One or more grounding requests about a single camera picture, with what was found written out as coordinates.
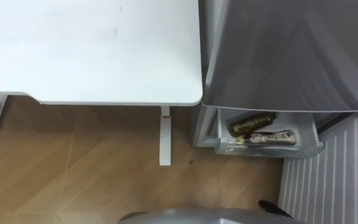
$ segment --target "wooden floor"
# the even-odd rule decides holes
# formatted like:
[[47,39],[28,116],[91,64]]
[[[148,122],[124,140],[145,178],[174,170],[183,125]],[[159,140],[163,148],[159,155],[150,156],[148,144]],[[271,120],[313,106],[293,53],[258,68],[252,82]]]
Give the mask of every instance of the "wooden floor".
[[105,224],[136,211],[277,201],[282,161],[192,148],[188,108],[173,109],[172,166],[160,167],[159,113],[10,97],[0,122],[0,223]]

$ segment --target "floor tile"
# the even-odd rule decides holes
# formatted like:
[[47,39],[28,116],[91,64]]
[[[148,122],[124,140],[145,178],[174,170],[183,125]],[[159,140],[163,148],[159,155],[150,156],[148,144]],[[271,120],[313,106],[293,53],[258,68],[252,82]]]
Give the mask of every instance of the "floor tile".
[[160,108],[157,106],[83,106],[77,133],[143,134],[158,136]]
[[29,96],[10,96],[0,133],[72,133],[79,106],[42,105]]
[[0,212],[53,212],[71,134],[0,133]]
[[0,224],[55,224],[56,214],[0,213]]
[[266,163],[247,187],[241,192],[231,207],[261,210],[260,199],[277,204],[282,176],[282,159],[272,159]]
[[[190,108],[171,107],[172,134],[190,138]],[[158,106],[82,106],[76,133],[160,135]]]

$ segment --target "open drawer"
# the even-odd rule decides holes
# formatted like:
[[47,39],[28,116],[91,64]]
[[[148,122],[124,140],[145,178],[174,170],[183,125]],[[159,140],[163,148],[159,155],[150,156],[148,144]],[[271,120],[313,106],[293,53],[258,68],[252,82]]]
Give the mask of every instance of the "open drawer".
[[273,124],[258,130],[271,132],[292,130],[296,134],[294,146],[237,143],[237,139],[230,135],[227,125],[256,113],[260,111],[219,108],[215,127],[218,137],[214,147],[215,153],[265,157],[313,157],[324,149],[324,144],[318,140],[311,113],[279,112],[279,117]]

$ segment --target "refrigerator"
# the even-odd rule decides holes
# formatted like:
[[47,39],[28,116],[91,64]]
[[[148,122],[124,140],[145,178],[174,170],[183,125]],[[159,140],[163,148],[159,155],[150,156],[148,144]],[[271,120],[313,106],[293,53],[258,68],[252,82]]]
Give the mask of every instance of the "refrigerator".
[[[199,1],[204,95],[194,147],[285,158],[279,206],[305,223],[358,223],[358,1]],[[260,111],[295,146],[238,145]]]

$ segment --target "refrigerator drawer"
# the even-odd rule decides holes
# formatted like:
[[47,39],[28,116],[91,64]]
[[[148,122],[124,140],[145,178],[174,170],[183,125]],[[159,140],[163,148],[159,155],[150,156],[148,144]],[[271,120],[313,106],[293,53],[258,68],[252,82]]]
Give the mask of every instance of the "refrigerator drawer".
[[292,130],[296,134],[294,146],[239,144],[238,140],[230,135],[227,125],[256,113],[259,113],[259,111],[219,108],[216,118],[218,142],[214,147],[215,153],[237,156],[305,158],[313,157],[324,149],[324,144],[318,140],[311,113],[279,112],[279,117],[273,124],[258,130],[271,132]]

